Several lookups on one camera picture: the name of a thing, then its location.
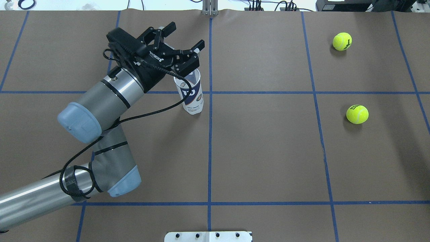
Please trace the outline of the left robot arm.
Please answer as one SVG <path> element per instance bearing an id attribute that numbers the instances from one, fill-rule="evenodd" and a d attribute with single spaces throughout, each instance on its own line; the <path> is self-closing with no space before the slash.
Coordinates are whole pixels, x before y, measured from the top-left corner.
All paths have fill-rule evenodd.
<path id="1" fill-rule="evenodd" d="M 175 23 L 137 38 L 114 29 L 107 37 L 116 75 L 83 93 L 105 73 L 91 49 L 106 25 L 60 21 L 27 37 L 26 27 L 1 22 L 1 185 L 37 182 L 1 196 L 1 233 L 102 191 L 121 196 L 136 188 L 140 177 L 119 116 L 164 77 L 146 63 L 185 76 L 204 47 L 168 46 L 163 40 Z"/>

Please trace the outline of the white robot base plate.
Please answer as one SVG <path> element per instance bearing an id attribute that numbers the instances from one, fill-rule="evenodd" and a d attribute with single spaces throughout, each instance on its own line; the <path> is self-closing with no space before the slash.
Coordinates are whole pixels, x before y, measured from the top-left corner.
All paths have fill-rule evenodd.
<path id="1" fill-rule="evenodd" d="M 168 232 L 165 242 L 253 242 L 249 231 Z"/>

